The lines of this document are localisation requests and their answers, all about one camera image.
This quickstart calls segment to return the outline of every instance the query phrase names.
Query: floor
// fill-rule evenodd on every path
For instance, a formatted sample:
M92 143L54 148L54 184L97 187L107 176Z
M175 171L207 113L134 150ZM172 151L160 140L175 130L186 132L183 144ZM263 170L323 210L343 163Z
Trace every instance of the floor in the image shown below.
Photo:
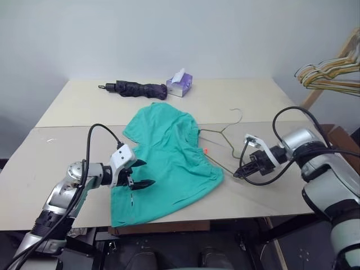
M274 224L287 218L272 218ZM0 232L0 269L14 254L21 236ZM322 222L279 240L288 269L332 269L334 253L330 243L330 226ZM211 246L223 251L235 269L251 269L246 254L238 247L233 232L189 232L123 237L117 251L106 258L106 270L122 270L134 253L152 247L162 254L165 268L194 267L199 252ZM259 253L263 246L258 246ZM92 259L72 252L61 256L64 270L91 269ZM273 244L263 249L262 263L265 270L281 269Z

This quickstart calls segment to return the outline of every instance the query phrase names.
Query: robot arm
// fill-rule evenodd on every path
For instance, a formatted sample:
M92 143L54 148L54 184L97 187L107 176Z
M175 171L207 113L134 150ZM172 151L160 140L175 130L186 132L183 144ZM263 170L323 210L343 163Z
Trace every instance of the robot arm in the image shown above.
M252 153L251 162L240 166L234 177L246 178L257 171L265 175L277 164L294 159L306 181L302 190L305 202L332 224L331 242L337 261L349 269L360 267L360 177L354 169L341 157L330 154L308 129L283 136L279 146L270 149L255 136L245 138L249 145L265 150Z
M110 158L107 166L102 163L90 163L87 181L78 203L74 206L69 215L56 228L51 238L42 242L36 249L42 255L59 255L66 245L66 235L70 231L75 218L78 216L83 206L89 190L100 187L100 185L109 185L110 188L116 186L129 186L132 190L146 188L155 181L142 180L134 182L131 178L132 167L145 165L142 160L138 160L131 148L122 144ZM69 165L66 177L58 183L50 193L40 216L36 219L33 229L28 232L22 240L15 256L25 249L34 245L48 233L49 230L63 217L71 201L74 199L77 189L80 187L82 177L82 163L76 162ZM12 265L11 269L16 269L17 262Z

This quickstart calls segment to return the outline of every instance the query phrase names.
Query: white wall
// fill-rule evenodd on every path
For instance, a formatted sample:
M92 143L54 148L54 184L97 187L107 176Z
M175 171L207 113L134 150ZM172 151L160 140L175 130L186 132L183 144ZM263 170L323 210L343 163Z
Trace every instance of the white wall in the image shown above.
M1 0L0 157L71 78L166 78L185 67L196 78L275 77L300 102L307 92L294 71L337 54L360 24L359 3ZM341 100L341 110L325 111L327 98ZM356 105L325 94L316 110L321 121L353 129Z

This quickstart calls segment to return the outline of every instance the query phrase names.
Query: white tabletop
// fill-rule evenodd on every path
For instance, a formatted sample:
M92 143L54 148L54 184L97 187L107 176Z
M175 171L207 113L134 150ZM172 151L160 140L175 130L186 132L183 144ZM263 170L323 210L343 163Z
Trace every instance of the white tabletop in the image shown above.
M140 83L161 83L165 80L136 80ZM29 230L56 183L61 181L69 164L85 156L89 126L102 123L118 135L136 112L154 98L121 97L97 86L104 81L70 81L10 158L0 174L2 207L0 230ZM261 137L269 145L277 143L272 134L274 115L293 103L271 79L194 80L184 98L168 96L165 101L193 115L203 128L221 129L239 119L241 123L226 130L232 143L242 149L245 133ZM297 111L279 118L278 130L286 133L295 127L312 125ZM239 161L231 156L230 147L219 134L202 133L200 147L209 155L235 171ZM113 139L103 130L95 131L91 146L91 162L107 163L115 149ZM233 179L225 172L223 183L203 199L155 222L200 219L242 218L268 215L290 215L311 212L301 196L304 185L299 168L293 165L278 181L257 187ZM254 176L254 181L266 177ZM100 187L89 196L75 220L75 227L110 225L110 191Z
M140 83L164 83L164 80L137 80ZM127 125L136 112L153 102L167 102L190 113L198 124L231 123L244 113L242 122L270 122L281 109L293 105L272 79L194 80L184 96L168 95L165 101L146 97L122 97L99 89L104 81L69 81L36 127L77 127ZM282 120L307 120L298 111L289 111Z
M224 124L201 125L202 128L220 130ZM308 121L282 121L278 131L285 134L297 127L312 129ZM124 126L110 127L119 138ZM82 160L86 151L88 127L34 128L25 142L14 153L0 174L0 230L29 230L56 183L61 181L69 164ZM277 140L271 132L271 123L239 123L226 130L228 139L238 149L239 155L245 133L261 136L270 146ZM235 171L239 161L231 156L226 141L218 134L202 132L200 147L208 154ZM91 162L106 164L116 148L113 138L101 128L95 129L91 144ZM256 149L249 147L247 154ZM266 181L274 174L261 177L253 175L254 181ZM276 182L265 187L252 186L224 171L224 181L203 199L155 222L191 221L202 219L246 218L269 215L310 213L302 198L304 186L296 165ZM110 189L102 186L92 190L83 205L74 227L110 225Z

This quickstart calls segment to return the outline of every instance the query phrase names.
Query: black shoe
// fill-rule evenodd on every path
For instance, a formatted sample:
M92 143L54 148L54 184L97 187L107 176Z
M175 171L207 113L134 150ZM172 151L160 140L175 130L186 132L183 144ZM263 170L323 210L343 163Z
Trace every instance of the black shoe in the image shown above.
M136 253L127 264L125 270L158 270L158 262L155 253L151 250L144 250Z
M199 257L199 267L234 269L225 254L212 247L205 248Z

